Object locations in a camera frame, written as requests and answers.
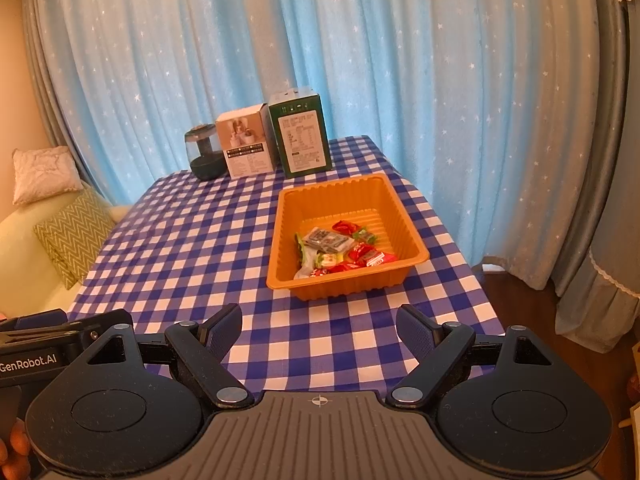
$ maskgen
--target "sofa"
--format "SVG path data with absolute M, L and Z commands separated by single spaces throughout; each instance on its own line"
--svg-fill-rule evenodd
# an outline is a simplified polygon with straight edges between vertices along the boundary
M 72 203 L 79 194 L 63 193 L 21 206 L 0 222 L 0 313 L 11 318 L 54 308 L 68 310 L 71 306 L 81 285 L 76 283 L 66 290 L 33 226 Z M 104 205 L 116 223 L 130 208 Z

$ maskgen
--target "gray curtain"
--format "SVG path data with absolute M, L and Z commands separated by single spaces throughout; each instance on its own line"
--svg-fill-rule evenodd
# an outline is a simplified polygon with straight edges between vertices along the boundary
M 80 177 L 97 189 L 94 180 L 86 170 L 78 150 L 69 134 L 64 114 L 54 92 L 47 61 L 42 48 L 40 23 L 38 20 L 37 0 L 22 0 L 22 24 L 27 60 L 31 73 L 31 83 L 36 96 L 42 123 L 52 146 L 68 146 L 71 150 Z
M 640 0 L 628 3 L 629 59 L 618 161 L 587 257 L 556 315 L 556 333 L 597 352 L 631 329 L 640 304 Z
M 609 194 L 618 156 L 626 91 L 626 30 L 618 0 L 596 0 L 600 31 L 600 82 L 591 153 L 566 238 L 551 273 L 562 296 L 587 255 Z

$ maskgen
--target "crosshair mark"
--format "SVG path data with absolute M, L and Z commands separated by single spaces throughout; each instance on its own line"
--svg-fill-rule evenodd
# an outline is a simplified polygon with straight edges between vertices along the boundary
M 311 399 L 309 402 L 314 403 L 318 408 L 321 408 L 322 406 L 324 406 L 326 403 L 331 402 L 329 399 L 327 399 L 326 397 L 322 396 L 322 395 L 318 395 L 317 397 L 314 397 L 313 399 Z

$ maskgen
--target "light blue curtain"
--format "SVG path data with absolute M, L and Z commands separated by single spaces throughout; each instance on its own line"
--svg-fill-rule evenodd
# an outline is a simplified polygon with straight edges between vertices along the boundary
M 116 202 L 186 167 L 182 134 L 289 86 L 368 135 L 471 264 L 535 288 L 589 158 L 595 0 L 38 0 L 58 99 Z

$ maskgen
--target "product box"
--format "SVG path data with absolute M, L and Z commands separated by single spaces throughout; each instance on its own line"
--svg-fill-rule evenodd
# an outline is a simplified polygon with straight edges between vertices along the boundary
M 278 155 L 266 104 L 220 114 L 216 130 L 232 178 L 275 170 Z
M 287 178 L 333 168 L 316 92 L 306 87 L 274 94 L 269 113 Z

